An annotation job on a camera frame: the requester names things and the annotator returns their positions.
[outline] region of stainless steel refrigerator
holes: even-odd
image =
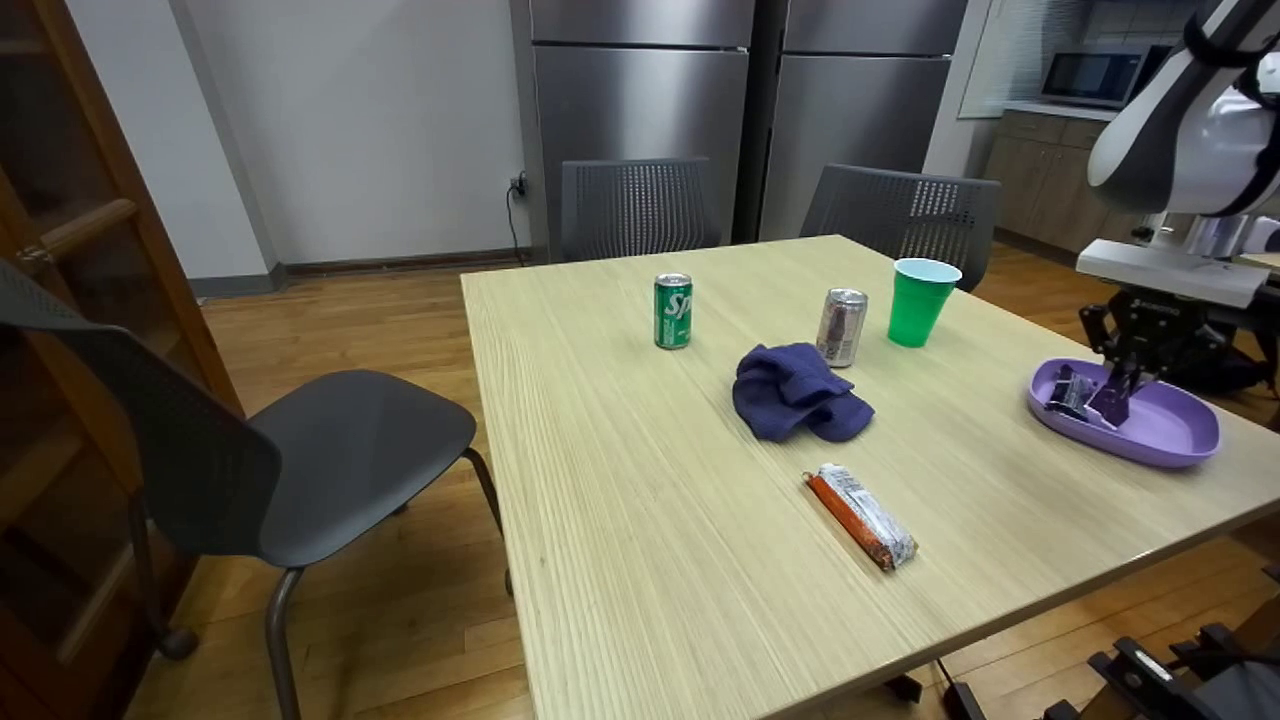
[[[707,159],[732,235],[753,16],[755,0],[510,0],[536,257],[560,257],[564,159]]]
[[[740,235],[796,235],[822,165],[919,171],[966,0],[758,0]]]

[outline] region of wooden cabinet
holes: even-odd
[[[0,257],[234,392],[59,0],[0,0]],[[149,658],[117,403],[55,343],[0,330],[0,715],[106,715]],[[159,543],[165,595],[190,560]]]
[[[985,177],[998,181],[998,229],[1081,252],[1094,235],[1133,235],[1135,215],[1088,189],[1088,151],[1104,118],[1004,111]]]

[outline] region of table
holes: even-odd
[[[691,348],[650,343],[650,276],[691,270]],[[874,408],[851,444],[758,444],[732,413],[753,343],[813,339],[822,292],[872,296]],[[926,348],[885,339],[893,269],[838,239],[464,276],[483,433],[540,715],[765,715],[872,689],[1280,499],[1280,439],[1150,472],[1022,408],[1049,357],[1091,357],[951,292]],[[897,576],[800,484],[847,465],[919,539]]]

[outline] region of blue cloth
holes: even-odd
[[[732,408],[758,439],[787,439],[800,429],[838,444],[860,434],[874,408],[851,395],[813,343],[755,343],[732,381]]]

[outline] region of purple bowl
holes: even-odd
[[[1028,384],[1028,408],[1051,433],[1063,433],[1081,444],[1091,444],[1101,453],[1112,453],[1147,468],[1197,468],[1220,447],[1215,413],[1201,395],[1158,381],[1127,395],[1127,420],[1119,429],[1104,420],[1075,420],[1068,413],[1049,413],[1045,398],[1063,362],[1072,362],[1072,371],[1091,386],[1104,381],[1104,362],[1083,362],[1083,360],[1041,362]]]

